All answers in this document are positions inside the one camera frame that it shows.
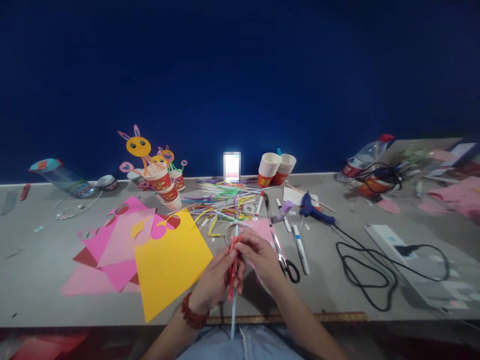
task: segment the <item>glue stick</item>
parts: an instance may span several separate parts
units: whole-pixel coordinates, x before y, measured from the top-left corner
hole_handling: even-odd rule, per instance
[[[294,203],[291,201],[286,201],[285,204],[281,207],[280,212],[275,219],[277,221],[282,221],[284,217],[289,213],[289,211],[294,207]]]

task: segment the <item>power cord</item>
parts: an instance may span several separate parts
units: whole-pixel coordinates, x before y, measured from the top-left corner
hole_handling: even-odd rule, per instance
[[[390,269],[387,265],[385,265],[382,261],[380,261],[377,257],[375,257],[373,254],[376,254],[380,257],[382,257],[383,259],[385,260],[388,260],[389,262],[391,262],[392,264],[395,264],[397,266],[400,266],[404,269],[407,269],[408,271],[411,271],[412,273],[414,274],[417,274],[418,276],[422,277],[422,278],[425,278],[425,279],[428,279],[428,280],[431,280],[431,281],[435,281],[435,282],[440,282],[440,281],[445,281],[449,278],[450,276],[450,265],[449,265],[449,260],[447,259],[447,257],[445,256],[445,254],[438,248],[438,247],[435,247],[435,246],[432,246],[432,245],[427,245],[427,244],[421,244],[421,245],[411,245],[411,246],[395,246],[395,248],[397,248],[397,250],[399,251],[399,253],[402,255],[402,256],[408,256],[412,251],[415,251],[415,250],[418,250],[420,248],[433,248],[435,250],[437,250],[441,256],[443,257],[443,262],[445,264],[445,275],[443,276],[442,279],[438,279],[438,278],[432,278],[432,277],[428,277],[426,275],[423,275],[415,270],[413,270],[412,268],[402,264],[401,262],[398,262],[398,261],[395,261],[391,258],[389,258],[388,256],[384,255],[383,253],[381,253],[380,251],[377,251],[375,249],[369,249],[369,248],[366,248],[365,246],[363,246],[361,243],[359,243],[357,240],[355,240],[353,237],[351,237],[350,235],[348,235],[345,231],[343,231],[341,228],[338,227],[337,224],[332,224],[332,226],[337,229],[339,232],[341,232],[343,235],[345,235],[346,237],[348,237],[349,239],[353,240],[358,246],[360,247],[355,247],[355,246],[352,246],[350,245],[349,243],[346,243],[346,242],[343,242],[343,241],[338,241],[336,244],[335,244],[335,247],[336,247],[336,251],[338,253],[338,256],[340,256],[340,260],[341,260],[341,263],[342,263],[342,266],[343,266],[343,272],[345,273],[345,277],[347,278],[348,282],[350,284],[352,284],[353,286],[357,287],[357,288],[360,288],[361,292],[363,293],[363,295],[365,296],[365,298],[367,299],[367,301],[370,303],[370,305],[372,305],[375,309],[377,309],[378,311],[381,311],[381,312],[387,312],[391,309],[392,307],[392,295],[395,291],[395,289],[397,288],[398,284],[399,284],[399,281],[398,281],[398,276],[397,274],[395,274],[394,271],[392,271],[392,269]],[[378,264],[380,264],[382,267],[384,267],[388,273],[392,276],[393,278],[393,283],[391,284],[389,278],[385,275],[386,272],[381,272],[371,266],[368,266],[367,264],[365,264],[364,262],[358,260],[357,258],[353,257],[353,256],[350,256],[350,255],[343,255],[342,252],[340,251],[340,246],[344,246],[344,247],[347,247],[349,249],[352,249],[352,250],[355,250],[355,251],[358,251],[360,253],[363,253],[363,252],[366,252],[367,254],[369,254]],[[347,260],[352,260],[352,261],[355,261],[357,264],[367,268],[367,269],[370,269],[372,270],[373,272],[379,274],[383,280],[384,280],[384,283],[383,284],[364,284],[364,283],[361,283],[360,280],[358,279],[358,277],[355,275],[354,271],[352,270],[352,268],[349,266],[349,264],[347,263]],[[389,288],[388,289],[388,292],[387,292],[387,295],[386,295],[386,306],[384,308],[381,308],[379,306],[377,306],[373,301],[372,299],[370,298],[370,296],[368,295],[366,289],[385,289],[385,288]]]

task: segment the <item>glue gun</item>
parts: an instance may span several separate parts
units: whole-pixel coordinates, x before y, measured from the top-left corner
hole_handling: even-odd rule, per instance
[[[311,216],[312,218],[322,221],[327,225],[335,224],[335,218],[333,216],[327,216],[324,213],[321,213],[312,205],[312,197],[308,191],[301,199],[300,216]]]

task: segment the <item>phone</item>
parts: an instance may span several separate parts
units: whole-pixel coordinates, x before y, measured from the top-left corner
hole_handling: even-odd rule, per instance
[[[240,152],[223,153],[223,181],[226,183],[240,182]]]

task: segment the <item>red bracelet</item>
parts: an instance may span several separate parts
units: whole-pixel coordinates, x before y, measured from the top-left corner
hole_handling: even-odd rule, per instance
[[[194,313],[189,308],[190,295],[192,295],[191,292],[189,292],[183,298],[183,301],[181,302],[181,312],[182,312],[183,318],[186,320],[186,323],[188,324],[188,326],[190,326],[193,329],[200,330],[205,325],[207,325],[207,319],[210,317],[210,311],[208,311],[205,315],[198,315],[198,314]]]

